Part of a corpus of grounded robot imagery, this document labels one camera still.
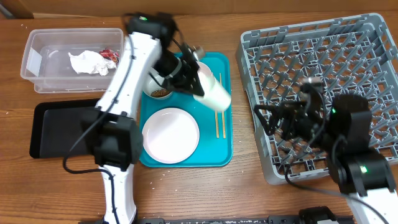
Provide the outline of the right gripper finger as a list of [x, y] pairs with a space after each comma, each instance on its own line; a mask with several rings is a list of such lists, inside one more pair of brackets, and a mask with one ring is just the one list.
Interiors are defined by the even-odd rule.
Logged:
[[256, 116], [262, 116], [261, 111], [270, 111], [271, 115], [278, 117], [292, 116], [293, 114], [305, 114], [307, 108], [303, 102], [281, 102], [279, 105], [255, 105], [254, 113]]
[[268, 120], [262, 115], [258, 117], [264, 132], [268, 135], [274, 135], [276, 129], [281, 127], [282, 128], [282, 135], [281, 138], [283, 140], [292, 139], [292, 116], [285, 116], [285, 117], [278, 117], [275, 115], [271, 115]]

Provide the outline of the white bowl with rice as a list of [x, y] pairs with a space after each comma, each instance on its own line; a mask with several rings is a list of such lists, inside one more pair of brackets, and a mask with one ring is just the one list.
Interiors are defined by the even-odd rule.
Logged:
[[203, 81], [207, 78], [210, 78], [213, 76], [213, 73], [211, 72], [210, 68], [204, 64], [203, 62], [197, 62], [199, 69], [198, 69], [198, 77], [200, 81]]

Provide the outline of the white cup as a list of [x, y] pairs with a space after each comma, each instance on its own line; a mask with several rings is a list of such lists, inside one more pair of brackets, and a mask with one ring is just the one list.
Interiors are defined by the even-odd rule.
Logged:
[[213, 111], [226, 111], [231, 104], [230, 94], [220, 85], [220, 82], [214, 77], [200, 81], [204, 96], [194, 95], [194, 99]]

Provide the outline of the grey bowl with brown scraps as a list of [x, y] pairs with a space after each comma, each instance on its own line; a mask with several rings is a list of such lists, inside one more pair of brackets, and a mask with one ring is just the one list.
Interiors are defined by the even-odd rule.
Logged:
[[155, 100], [165, 100], [173, 94], [172, 91], [161, 87], [150, 75], [147, 76], [142, 90], [147, 96]]

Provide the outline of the red snack wrapper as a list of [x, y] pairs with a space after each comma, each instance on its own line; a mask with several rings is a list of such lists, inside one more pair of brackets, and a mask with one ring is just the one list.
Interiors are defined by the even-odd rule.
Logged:
[[99, 54], [105, 59], [112, 60], [115, 64], [119, 63], [119, 54], [111, 49], [101, 50]]

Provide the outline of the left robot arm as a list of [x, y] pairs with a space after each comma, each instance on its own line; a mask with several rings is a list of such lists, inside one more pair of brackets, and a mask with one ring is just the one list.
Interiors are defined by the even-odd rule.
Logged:
[[163, 78], [159, 85], [168, 91], [204, 95], [198, 77], [203, 50], [193, 50], [186, 42], [177, 45], [180, 57], [168, 50], [178, 31], [172, 15], [131, 13], [124, 26], [128, 35], [113, 79], [81, 121], [82, 139], [103, 176], [106, 213], [102, 223], [133, 223], [136, 217], [132, 178], [143, 150], [136, 117], [150, 70]]

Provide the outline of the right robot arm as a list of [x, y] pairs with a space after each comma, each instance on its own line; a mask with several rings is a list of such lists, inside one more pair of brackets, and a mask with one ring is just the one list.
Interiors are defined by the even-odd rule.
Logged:
[[268, 136], [281, 129], [283, 140], [299, 138], [325, 151], [329, 175], [339, 190], [293, 186], [345, 198], [358, 223], [397, 223], [397, 187], [391, 167], [369, 145], [372, 113], [367, 99], [338, 95], [327, 110], [321, 84], [305, 83], [300, 94], [299, 101], [255, 105], [253, 111]]

